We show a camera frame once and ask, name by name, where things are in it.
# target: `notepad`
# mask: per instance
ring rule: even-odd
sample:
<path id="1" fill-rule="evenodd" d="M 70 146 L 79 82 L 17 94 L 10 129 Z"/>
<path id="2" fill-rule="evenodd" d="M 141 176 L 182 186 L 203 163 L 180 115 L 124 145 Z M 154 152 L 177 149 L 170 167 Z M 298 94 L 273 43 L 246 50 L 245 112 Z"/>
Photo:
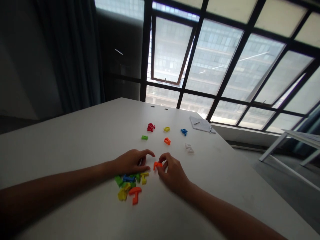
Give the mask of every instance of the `notepad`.
<path id="1" fill-rule="evenodd" d="M 205 131 L 205 132 L 210 132 L 211 125 L 207 120 L 205 120 L 203 118 L 195 118 L 195 117 L 190 116 L 190 121 L 191 121 L 191 125 L 192 125 L 193 129 L 197 129 L 197 130 L 201 130 L 201 131 Z M 216 131 L 213 128 L 211 128 L 211 133 L 216 133 Z"/>

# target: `curtain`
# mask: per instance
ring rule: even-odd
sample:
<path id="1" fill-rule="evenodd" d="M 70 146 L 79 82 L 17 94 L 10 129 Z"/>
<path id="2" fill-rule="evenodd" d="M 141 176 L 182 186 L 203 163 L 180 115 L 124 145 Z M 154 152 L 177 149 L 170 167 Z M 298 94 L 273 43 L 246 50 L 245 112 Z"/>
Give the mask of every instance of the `curtain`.
<path id="1" fill-rule="evenodd" d="M 94 0 L 34 0 L 65 113 L 105 102 Z"/>
<path id="2" fill-rule="evenodd" d="M 320 135 L 320 108 L 318 108 L 297 131 Z M 304 157 L 309 156 L 316 150 L 315 148 L 295 139 L 288 140 L 283 147 Z"/>

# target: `finger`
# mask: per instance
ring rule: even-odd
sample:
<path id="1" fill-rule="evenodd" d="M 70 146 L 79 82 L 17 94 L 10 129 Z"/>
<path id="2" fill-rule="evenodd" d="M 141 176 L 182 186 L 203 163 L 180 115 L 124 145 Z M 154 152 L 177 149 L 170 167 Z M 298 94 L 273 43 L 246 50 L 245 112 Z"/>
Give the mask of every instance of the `finger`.
<path id="1" fill-rule="evenodd" d="M 170 153 L 163 153 L 160 157 L 159 157 L 159 163 L 162 163 L 163 161 L 167 160 L 169 162 L 169 164 L 173 163 L 173 159 Z"/>
<path id="2" fill-rule="evenodd" d="M 141 162 L 142 162 L 142 158 L 139 159 L 137 165 L 140 166 L 140 165 L 141 165 Z"/>
<path id="3" fill-rule="evenodd" d="M 145 150 L 143 150 L 143 151 L 140 151 L 139 156 L 140 156 L 140 158 L 142 158 L 142 157 L 146 156 L 147 154 L 150 154 L 152 157 L 155 157 L 155 156 L 156 156 L 156 155 L 154 155 L 154 153 L 153 153 L 151 150 L 149 150 L 149 149 L 145 149 Z"/>
<path id="4" fill-rule="evenodd" d="M 158 174 L 159 174 L 160 179 L 165 182 L 167 179 L 167 174 L 162 170 L 161 167 L 157 166 L 157 170 L 158 170 Z"/>
<path id="5" fill-rule="evenodd" d="M 168 161 L 166 161 L 163 166 L 162 166 L 162 170 L 165 172 L 166 171 L 166 168 L 168 166 Z"/>
<path id="6" fill-rule="evenodd" d="M 135 166 L 134 172 L 146 172 L 150 170 L 149 166 Z"/>
<path id="7" fill-rule="evenodd" d="M 147 159 L 146 157 L 142 158 L 140 166 L 146 165 L 146 159 Z"/>

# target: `gray curtain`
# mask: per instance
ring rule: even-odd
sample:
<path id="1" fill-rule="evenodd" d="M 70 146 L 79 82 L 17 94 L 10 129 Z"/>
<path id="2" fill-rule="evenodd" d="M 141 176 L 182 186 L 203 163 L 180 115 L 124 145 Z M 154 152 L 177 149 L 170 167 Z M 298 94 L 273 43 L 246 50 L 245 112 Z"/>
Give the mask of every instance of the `gray curtain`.
<path id="1" fill-rule="evenodd" d="M 105 102 L 94 0 L 34 0 L 65 113 Z"/>

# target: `window frame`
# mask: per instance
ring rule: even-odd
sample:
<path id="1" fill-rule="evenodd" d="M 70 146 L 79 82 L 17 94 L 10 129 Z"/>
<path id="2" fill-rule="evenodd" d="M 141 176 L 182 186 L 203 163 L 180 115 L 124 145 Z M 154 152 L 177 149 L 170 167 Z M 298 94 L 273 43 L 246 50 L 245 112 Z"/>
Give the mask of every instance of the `window frame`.
<path id="1" fill-rule="evenodd" d="M 183 24 L 183 25 L 186 25 L 186 26 L 189 26 L 189 27 L 192 27 L 192 31 L 191 31 L 189 42 L 188 42 L 188 46 L 187 46 L 187 50 L 186 50 L 186 53 L 185 53 L 185 56 L 184 56 L 184 59 L 183 59 L 183 62 L 182 62 L 182 66 L 181 66 L 181 69 L 180 69 L 178 82 L 166 81 L 166 80 L 154 77 L 154 58 L 155 58 L 156 19 L 157 19 L 157 17 L 163 18 L 163 19 L 166 19 L 166 20 L 169 20 L 169 21 L 172 21 L 172 22 L 180 23 L 180 24 Z M 151 80 L 156 80 L 156 81 L 159 81 L 159 82 L 165 82 L 165 83 L 170 83 L 170 84 L 179 86 L 180 85 L 180 81 L 181 81 L 181 77 L 182 77 L 182 74 L 184 72 L 184 68 L 185 68 L 186 62 L 187 62 L 187 58 L 188 58 L 188 55 L 189 55 L 189 52 L 190 52 L 190 49 L 191 49 L 193 38 L 195 36 L 195 32 L 196 32 L 196 28 L 197 28 L 197 24 L 198 23 L 195 22 L 195 21 L 186 19 L 186 18 L 182 18 L 182 17 L 176 16 L 176 15 L 172 15 L 170 13 L 161 12 L 159 10 L 153 9 L 151 24 L 152 24 L 152 43 L 151 43 L 152 47 L 151 47 L 151 78 L 150 79 Z"/>
<path id="2" fill-rule="evenodd" d="M 141 62 L 141 77 L 138 78 L 131 78 L 131 77 L 126 77 L 126 76 L 122 76 L 122 75 L 116 75 L 115 74 L 111 74 L 108 72 L 104 72 L 105 75 L 107 76 L 112 76 L 112 77 L 117 77 L 118 79 L 123 79 L 123 80 L 127 80 L 127 81 L 133 81 L 133 82 L 137 82 L 140 83 L 140 101 L 145 102 L 146 99 L 146 87 L 147 85 L 149 86 L 155 86 L 155 87 L 160 87 L 160 88 L 164 88 L 164 89 L 169 89 L 169 90 L 173 90 L 173 91 L 178 91 L 179 92 L 179 99 L 178 99 L 178 103 L 177 103 L 177 109 L 180 108 L 181 105 L 181 101 L 182 101 L 182 97 L 184 93 L 188 93 L 188 94 L 192 94 L 192 95 L 197 95 L 197 96 L 203 96 L 203 97 L 208 97 L 208 98 L 212 98 L 214 99 L 214 102 L 211 106 L 211 109 L 207 115 L 207 120 L 210 121 L 219 101 L 227 101 L 227 102 L 231 102 L 231 103 L 236 103 L 236 104 L 241 104 L 241 105 L 245 105 L 246 109 L 243 111 L 241 117 L 239 118 L 238 122 L 236 125 L 229 125 L 229 124 L 225 124 L 225 123 L 217 123 L 220 125 L 229 125 L 229 126 L 236 126 L 242 129 L 252 129 L 255 131 L 261 131 L 261 132 L 268 132 L 267 129 L 268 127 L 273 123 L 273 121 L 281 114 L 289 114 L 289 115 L 293 115 L 293 116 L 298 116 L 301 117 L 301 120 L 299 122 L 297 122 L 295 124 L 295 126 L 292 128 L 292 130 L 295 130 L 306 118 L 308 118 L 310 116 L 310 114 L 317 108 L 320 106 L 320 100 L 309 110 L 308 113 L 306 114 L 300 114 L 300 113 L 296 113 L 296 112 L 291 112 L 291 111 L 286 111 L 284 110 L 284 108 L 287 106 L 287 104 L 291 101 L 291 99 L 293 99 L 293 97 L 299 92 L 299 90 L 303 87 L 303 85 L 308 81 L 308 79 L 312 76 L 312 74 L 318 69 L 318 67 L 320 66 L 320 48 L 317 47 L 313 47 L 310 46 L 308 44 L 299 42 L 297 40 L 295 40 L 295 37 L 297 36 L 297 34 L 299 33 L 299 31 L 301 30 L 301 28 L 303 27 L 304 23 L 307 21 L 308 17 L 311 15 L 311 13 L 313 12 L 317 12 L 320 13 L 320 7 L 315 6 L 311 3 L 308 2 L 303 2 L 303 1 L 297 1 L 297 0 L 286 0 L 288 2 L 291 3 L 295 3 L 296 5 L 305 7 L 307 9 L 307 12 L 305 13 L 305 15 L 303 16 L 303 18 L 301 19 L 300 23 L 296 26 L 296 29 L 294 30 L 293 34 L 290 37 L 285 37 L 267 30 L 263 30 L 260 28 L 256 28 L 255 23 L 259 17 L 259 14 L 261 13 L 263 6 L 266 2 L 266 0 L 257 0 L 257 3 L 255 5 L 255 7 L 253 8 L 252 14 L 249 18 L 249 21 L 247 23 L 242 23 L 242 22 L 238 22 L 236 20 L 232 20 L 232 19 L 228 19 L 226 17 L 220 16 L 220 15 L 216 15 L 213 13 L 209 13 L 206 12 L 207 9 L 207 5 L 209 0 L 203 0 L 202 3 L 202 7 L 201 9 L 195 8 L 195 7 L 191 7 L 188 6 L 186 4 L 180 3 L 180 2 L 175 2 L 172 0 L 157 0 L 154 2 L 157 3 L 161 3 L 167 6 L 170 6 L 172 8 L 176 8 L 179 10 L 183 10 L 185 12 L 191 13 L 191 14 L 196 14 L 199 16 L 199 21 L 198 22 L 193 22 L 192 20 L 187 20 L 187 19 L 183 19 L 183 21 L 191 21 L 192 24 L 194 24 L 194 35 L 191 34 L 189 43 L 190 43 L 190 47 L 192 45 L 192 40 L 193 36 L 193 45 L 191 48 L 188 48 L 188 50 L 186 51 L 186 57 L 185 60 L 188 57 L 188 54 L 190 52 L 190 57 L 188 60 L 188 66 L 186 68 L 186 73 L 185 73 L 185 77 L 183 80 L 183 84 L 182 87 L 179 88 L 178 83 L 173 83 L 173 82 L 169 82 L 169 81 L 163 81 L 161 79 L 155 79 L 157 81 L 163 82 L 163 84 L 161 83 L 155 83 L 155 82 L 149 82 L 147 81 L 147 69 L 148 69 L 148 54 L 149 54 L 149 42 L 150 42 L 150 30 L 151 30 L 151 23 L 152 23 L 152 51 L 154 51 L 154 42 L 155 41 L 155 21 L 151 21 L 151 19 L 155 19 L 154 16 L 157 16 L 157 14 L 159 15 L 166 15 L 168 18 L 168 20 L 172 20 L 172 19 L 177 19 L 177 18 L 181 18 L 178 16 L 174 16 L 170 13 L 163 13 L 163 12 L 159 12 L 158 10 L 155 10 L 152 8 L 152 0 L 145 0 L 145 5 L 144 5 L 144 23 L 143 23 L 143 42 L 142 42 L 142 62 Z M 216 95 L 212 95 L 212 94 L 207 94 L 207 93 L 203 93 L 203 92 L 198 92 L 198 91 L 194 91 L 194 90 L 189 90 L 186 89 L 186 83 L 188 81 L 188 75 L 190 72 L 190 68 L 192 65 L 192 61 L 193 61 L 193 57 L 194 57 L 194 53 L 195 53 L 195 49 L 198 43 L 198 39 L 199 39 L 199 35 L 200 35 L 200 30 L 202 27 L 202 23 L 204 19 L 208 19 L 208 20 L 212 20 L 215 21 L 217 23 L 221 23 L 221 24 L 225 24 L 234 28 L 238 28 L 243 30 L 243 34 L 242 37 L 237 45 L 237 48 L 231 58 L 231 61 L 229 63 L 229 67 L 227 68 L 227 71 L 223 77 L 223 80 L 220 84 L 218 93 Z M 235 100 L 235 99 L 231 99 L 231 98 L 226 98 L 226 97 L 222 97 L 223 91 L 226 88 L 226 85 L 230 79 L 230 76 L 233 73 L 233 70 L 236 66 L 237 61 L 239 60 L 239 57 L 243 51 L 243 48 L 245 47 L 247 40 L 250 36 L 251 33 L 257 34 L 259 36 L 262 37 L 267 37 L 269 39 L 275 40 L 275 41 L 279 41 L 285 44 L 284 49 L 282 50 L 282 52 L 279 54 L 278 58 L 273 62 L 273 64 L 269 67 L 269 70 L 266 72 L 265 76 L 262 78 L 263 81 L 260 84 L 260 86 L 258 87 L 257 91 L 254 92 L 254 94 L 252 94 L 253 96 L 251 101 L 249 102 L 245 102 L 245 101 L 240 101 L 240 100 Z M 297 53 L 301 53 L 304 55 L 307 55 L 309 57 L 314 58 L 308 66 L 305 67 L 305 69 L 303 71 L 301 71 L 301 73 L 292 81 L 292 83 L 286 88 L 285 91 L 283 91 L 281 93 L 281 95 L 278 97 L 278 99 L 276 101 L 273 102 L 273 104 L 263 104 L 263 103 L 258 103 L 255 102 L 254 100 L 256 99 L 256 97 L 258 96 L 258 94 L 260 93 L 260 91 L 262 90 L 262 88 L 264 87 L 264 85 L 266 84 L 266 82 L 268 81 L 268 79 L 270 78 L 271 74 L 273 73 L 273 71 L 275 70 L 275 68 L 278 66 L 279 62 L 281 61 L 281 59 L 284 57 L 284 55 L 288 52 L 288 51 L 294 51 Z M 303 77 L 300 79 L 300 81 L 295 85 L 295 87 L 292 89 L 292 91 L 290 92 L 290 94 L 286 97 L 286 99 L 284 99 L 284 101 L 279 105 L 278 108 L 274 108 L 273 105 L 286 93 L 286 91 L 293 86 L 293 84 L 295 84 L 298 79 L 303 75 Z M 257 130 L 257 129 L 253 129 L 253 128 L 248 128 L 248 127 L 240 127 L 239 124 L 242 121 L 243 117 L 245 116 L 245 114 L 247 113 L 247 111 L 249 110 L 250 107 L 256 107 L 256 108 L 260 108 L 260 109 L 265 109 L 265 110 L 271 110 L 274 111 L 274 114 L 270 117 L 270 119 L 265 123 L 264 127 L 261 130 Z"/>

